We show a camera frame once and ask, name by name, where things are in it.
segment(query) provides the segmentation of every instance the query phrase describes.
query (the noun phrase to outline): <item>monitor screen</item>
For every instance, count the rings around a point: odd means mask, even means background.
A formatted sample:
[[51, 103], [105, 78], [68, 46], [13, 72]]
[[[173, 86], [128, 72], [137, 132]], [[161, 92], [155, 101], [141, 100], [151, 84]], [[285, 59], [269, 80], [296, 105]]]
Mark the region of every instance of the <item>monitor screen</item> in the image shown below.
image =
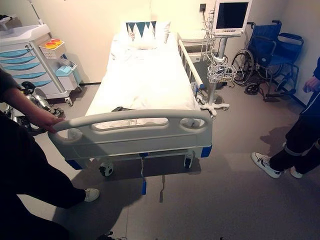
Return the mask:
[[241, 29], [244, 25], [248, 4], [248, 2], [220, 3], [216, 29]]

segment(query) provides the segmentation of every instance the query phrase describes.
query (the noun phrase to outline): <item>hand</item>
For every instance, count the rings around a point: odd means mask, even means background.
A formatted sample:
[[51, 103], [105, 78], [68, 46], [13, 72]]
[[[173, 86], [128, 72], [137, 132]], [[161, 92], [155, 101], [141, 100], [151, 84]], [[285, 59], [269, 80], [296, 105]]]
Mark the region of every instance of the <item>hand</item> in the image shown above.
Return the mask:
[[34, 125], [38, 126], [39, 128], [43, 128], [53, 134], [57, 132], [53, 128], [53, 125], [65, 120], [64, 118], [57, 118], [50, 112], [38, 107], [31, 114], [27, 115], [27, 118]]
[[320, 91], [320, 80], [318, 78], [316, 78], [315, 76], [311, 77], [304, 84], [303, 91], [305, 93]]

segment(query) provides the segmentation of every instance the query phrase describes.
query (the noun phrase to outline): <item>patient monitor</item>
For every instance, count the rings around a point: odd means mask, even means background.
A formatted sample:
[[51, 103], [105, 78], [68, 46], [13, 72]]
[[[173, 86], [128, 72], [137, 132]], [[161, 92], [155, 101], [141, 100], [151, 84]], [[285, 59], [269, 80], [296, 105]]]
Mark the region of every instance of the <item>patient monitor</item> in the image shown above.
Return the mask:
[[216, 37], [245, 32], [252, 0], [216, 0], [212, 33]]

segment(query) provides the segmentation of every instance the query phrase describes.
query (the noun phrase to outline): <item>wheelchair wheel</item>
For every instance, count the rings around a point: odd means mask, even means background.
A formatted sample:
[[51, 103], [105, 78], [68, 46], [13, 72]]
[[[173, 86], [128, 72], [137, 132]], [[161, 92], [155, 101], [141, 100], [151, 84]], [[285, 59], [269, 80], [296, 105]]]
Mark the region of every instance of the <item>wheelchair wheel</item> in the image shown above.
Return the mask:
[[232, 65], [237, 71], [234, 82], [242, 85], [248, 81], [254, 72], [255, 60], [250, 51], [242, 49], [236, 53]]
[[[272, 72], [272, 77], [276, 78], [279, 76], [279, 74], [281, 73], [282, 69], [284, 68], [283, 64], [279, 64], [279, 65], [274, 65], [274, 66], [269, 66], [269, 72]], [[259, 70], [257, 71], [260, 78], [262, 79], [269, 79], [269, 72], [266, 75], [266, 69], [264, 67], [260, 67]]]
[[257, 95], [259, 92], [259, 84], [251, 83], [249, 86], [245, 88], [245, 93], [248, 95]]

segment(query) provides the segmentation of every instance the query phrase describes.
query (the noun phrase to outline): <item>person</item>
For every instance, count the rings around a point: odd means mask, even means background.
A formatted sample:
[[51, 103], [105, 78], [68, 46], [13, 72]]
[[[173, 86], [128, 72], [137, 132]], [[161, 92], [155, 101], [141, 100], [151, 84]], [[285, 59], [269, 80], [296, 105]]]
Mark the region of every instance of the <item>person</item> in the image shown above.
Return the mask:
[[313, 92], [306, 108], [286, 134], [283, 150], [270, 157], [253, 152], [253, 162], [270, 177], [279, 178], [290, 169], [293, 177], [300, 179], [320, 165], [320, 57], [317, 67], [304, 85], [303, 91]]
[[[55, 133], [53, 125], [63, 121], [37, 107], [18, 89], [11, 75], [0, 68], [0, 101], [25, 114], [36, 126]], [[100, 195], [94, 188], [77, 189], [69, 178], [52, 167], [35, 139], [24, 127], [0, 111], [0, 239], [67, 240], [61, 225], [31, 214], [17, 194], [26, 194], [56, 207], [70, 208], [92, 202]]]

